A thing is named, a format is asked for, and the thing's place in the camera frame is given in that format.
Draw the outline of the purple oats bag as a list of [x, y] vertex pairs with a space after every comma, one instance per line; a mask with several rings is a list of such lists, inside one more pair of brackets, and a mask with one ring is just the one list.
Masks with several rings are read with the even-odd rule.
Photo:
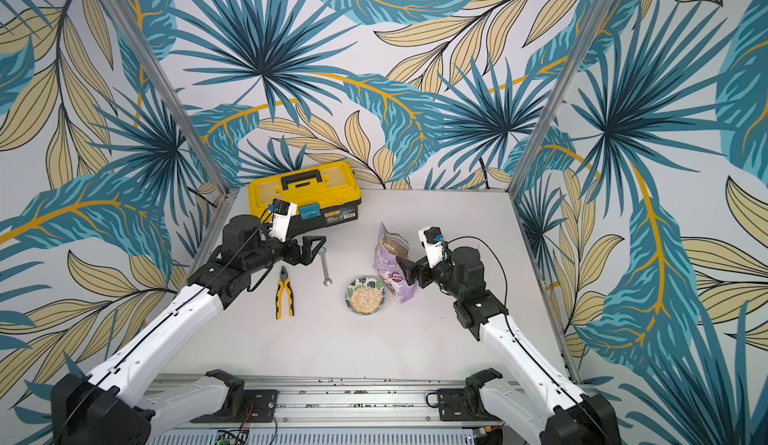
[[409, 251], [409, 243], [402, 235], [390, 232], [384, 223], [380, 224], [374, 249], [374, 270], [400, 304], [411, 300], [416, 293], [416, 286], [408, 284], [397, 262], [398, 258], [408, 258]]

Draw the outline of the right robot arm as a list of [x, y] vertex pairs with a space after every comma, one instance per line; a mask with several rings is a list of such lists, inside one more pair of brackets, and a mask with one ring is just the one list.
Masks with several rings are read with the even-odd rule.
[[408, 284], [432, 283], [454, 299], [462, 328], [490, 350], [517, 387], [495, 369], [468, 377], [463, 394], [475, 416], [492, 416], [529, 444], [620, 444], [613, 406], [600, 394], [588, 395], [560, 373], [527, 339], [485, 282], [480, 252], [454, 251], [443, 242], [426, 246], [416, 261], [397, 259]]

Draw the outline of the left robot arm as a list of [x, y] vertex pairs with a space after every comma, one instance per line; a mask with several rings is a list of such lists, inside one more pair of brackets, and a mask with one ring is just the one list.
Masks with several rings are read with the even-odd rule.
[[284, 262], [311, 264], [323, 236], [289, 235], [285, 216], [263, 224], [252, 215], [232, 218], [221, 243], [172, 302], [110, 358], [84, 376], [68, 374], [51, 392], [56, 444], [146, 444], [200, 417], [236, 422], [251, 411], [243, 379], [220, 369], [157, 398], [145, 393], [157, 375], [206, 324], [245, 291], [256, 272]]

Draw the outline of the green leaf pattern bowl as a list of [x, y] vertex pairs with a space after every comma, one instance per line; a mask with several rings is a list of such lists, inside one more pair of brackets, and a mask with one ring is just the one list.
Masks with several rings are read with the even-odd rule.
[[385, 301], [385, 286], [375, 276], [361, 276], [352, 280], [344, 292], [350, 311], [360, 316], [376, 313]]

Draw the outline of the silver open-end wrench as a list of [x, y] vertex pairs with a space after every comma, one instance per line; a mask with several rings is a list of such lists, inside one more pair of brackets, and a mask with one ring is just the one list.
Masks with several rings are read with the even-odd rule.
[[323, 272], [323, 285], [325, 287], [330, 287], [333, 281], [330, 277], [326, 254], [327, 254], [326, 248], [322, 247], [319, 250], [319, 258], [320, 258], [322, 272]]

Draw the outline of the yellow black pliers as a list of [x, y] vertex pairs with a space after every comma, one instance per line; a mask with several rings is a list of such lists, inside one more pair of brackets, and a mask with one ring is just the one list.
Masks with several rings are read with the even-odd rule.
[[275, 318], [284, 316], [294, 317], [294, 294], [288, 271], [285, 266], [280, 269], [277, 291], [275, 295]]

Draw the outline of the yellow black toolbox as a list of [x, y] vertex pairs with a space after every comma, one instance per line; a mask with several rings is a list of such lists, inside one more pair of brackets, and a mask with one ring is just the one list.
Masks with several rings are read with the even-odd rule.
[[348, 163], [337, 161], [262, 178], [247, 187], [250, 213], [272, 223], [274, 199], [295, 203], [288, 237], [354, 221], [362, 194]]

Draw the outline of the aluminium mounting rail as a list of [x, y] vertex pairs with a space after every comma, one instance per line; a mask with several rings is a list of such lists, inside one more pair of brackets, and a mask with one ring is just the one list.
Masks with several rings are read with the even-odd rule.
[[[162, 394], [148, 398], [157, 398]], [[331, 425], [334, 419], [338, 419], [343, 426], [351, 426], [357, 422], [371, 426], [383, 426], [397, 420], [413, 422], [419, 411], [424, 412], [426, 418], [435, 418], [441, 422], [437, 400], [432, 402], [430, 397], [431, 395], [426, 393], [423, 399], [417, 399], [414, 391], [408, 388], [395, 390], [391, 386], [371, 390], [334, 389], [325, 393], [319, 392], [316, 387], [307, 390], [291, 388], [286, 394], [279, 392], [272, 421], [278, 409], [286, 408], [289, 418], [299, 423], [312, 422], [322, 426]]]

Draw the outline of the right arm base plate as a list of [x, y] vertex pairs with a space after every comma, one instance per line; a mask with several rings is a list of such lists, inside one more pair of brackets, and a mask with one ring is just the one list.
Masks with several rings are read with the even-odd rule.
[[436, 391], [441, 422], [502, 422], [500, 415], [490, 413], [481, 399], [486, 388], [442, 388]]

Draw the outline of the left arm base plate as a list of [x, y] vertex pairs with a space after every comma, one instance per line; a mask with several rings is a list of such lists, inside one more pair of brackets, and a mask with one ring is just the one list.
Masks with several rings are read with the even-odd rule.
[[229, 392], [222, 408], [192, 420], [195, 424], [269, 423], [274, 418], [279, 391], [244, 389]]

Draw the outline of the left aluminium frame post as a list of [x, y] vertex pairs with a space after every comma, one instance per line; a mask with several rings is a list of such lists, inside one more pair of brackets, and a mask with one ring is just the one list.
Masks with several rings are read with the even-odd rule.
[[203, 170], [208, 175], [218, 193], [224, 197], [229, 195], [230, 187], [223, 178], [219, 167], [195, 130], [191, 118], [180, 101], [171, 81], [164, 70], [149, 42], [140, 30], [138, 23], [131, 17], [129, 7], [124, 0], [100, 0], [108, 15], [113, 19], [119, 32], [123, 35], [129, 48], [134, 52], [138, 64], [144, 68], [148, 80], [154, 87], [158, 98], [166, 105], [182, 134], [186, 137], [191, 150], [199, 159]]

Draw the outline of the aluminium frame post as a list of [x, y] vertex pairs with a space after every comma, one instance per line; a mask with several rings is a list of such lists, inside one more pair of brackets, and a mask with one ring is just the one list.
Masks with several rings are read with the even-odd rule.
[[171, 81], [164, 70], [149, 42], [140, 30], [138, 23], [131, 17], [129, 7], [124, 0], [100, 0], [108, 15], [113, 19], [119, 32], [123, 35], [129, 48], [134, 52], [138, 64], [144, 68], [148, 80], [154, 87], [158, 98], [166, 105], [182, 134], [186, 137], [191, 150], [199, 159], [203, 170], [208, 175], [218, 193], [224, 197], [229, 195], [230, 187], [223, 178], [219, 167], [195, 130], [191, 118], [180, 101]]
[[613, 0], [594, 0], [594, 3], [587, 10], [581, 33], [574, 38], [567, 60], [561, 68], [557, 80], [554, 82], [551, 94], [542, 110], [539, 121], [534, 127], [526, 148], [524, 149], [524, 153], [517, 164], [515, 174], [512, 177], [508, 189], [509, 197], [512, 202], [515, 202], [522, 191], [527, 174], [536, 160], [538, 150], [541, 147], [543, 140], [546, 138], [550, 125], [556, 116], [557, 109], [562, 103], [568, 86], [576, 77], [592, 42], [599, 33], [603, 20], [609, 14], [612, 1]]

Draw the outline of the right aluminium frame post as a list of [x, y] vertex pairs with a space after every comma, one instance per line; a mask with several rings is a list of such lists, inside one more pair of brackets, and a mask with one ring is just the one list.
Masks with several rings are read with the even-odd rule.
[[512, 202], [515, 202], [522, 191], [527, 174], [536, 160], [538, 150], [541, 147], [543, 140], [546, 138], [550, 125], [556, 116], [557, 109], [562, 103], [568, 86], [576, 77], [592, 42], [599, 33], [603, 20], [609, 14], [612, 1], [613, 0], [594, 0], [594, 3], [587, 10], [581, 33], [574, 38], [567, 60], [561, 68], [557, 80], [554, 82], [551, 94], [542, 110], [539, 121], [534, 127], [526, 148], [524, 149], [524, 153], [517, 164], [515, 174], [512, 177], [508, 189], [509, 197]]

